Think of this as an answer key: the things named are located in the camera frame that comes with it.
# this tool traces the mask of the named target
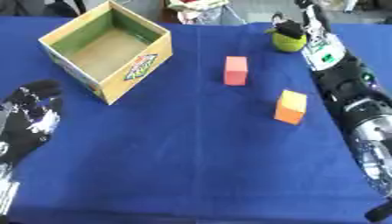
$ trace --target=toy block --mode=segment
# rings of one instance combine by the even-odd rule
[[[229,86],[244,86],[248,76],[246,57],[226,57],[224,82]]]
[[[284,90],[276,105],[275,119],[291,124],[299,124],[306,112],[305,94]]]

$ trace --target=green object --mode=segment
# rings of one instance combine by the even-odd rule
[[[135,22],[130,17],[126,17],[120,11],[110,10],[97,19],[82,26],[79,30],[66,35],[58,42],[52,44],[51,47],[58,53],[69,57],[89,43],[98,39],[113,27],[126,31],[129,35],[137,37],[146,44],[153,43],[161,36]]]
[[[272,33],[272,43],[280,51],[294,53],[301,50],[306,45],[306,36],[302,35],[300,39],[284,36],[278,32]]]
[[[328,62],[328,63],[335,61],[335,59],[333,58],[333,56],[330,53],[328,53],[326,56],[324,56],[322,60],[323,60],[323,62]]]

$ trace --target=wooden block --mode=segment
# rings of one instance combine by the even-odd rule
[[[248,76],[246,57],[227,57],[224,82],[229,86],[244,86]]]
[[[306,112],[305,94],[284,90],[276,105],[275,119],[291,124],[299,124]]]

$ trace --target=yellow-green ball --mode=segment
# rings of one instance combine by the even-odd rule
[[[274,32],[272,34],[272,43],[282,52],[294,53],[301,50],[306,45],[306,36],[303,35],[301,39],[296,39]]]

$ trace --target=black and white glove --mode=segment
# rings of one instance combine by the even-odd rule
[[[41,80],[23,85],[0,106],[0,164],[15,167],[49,141],[60,121],[60,85]]]

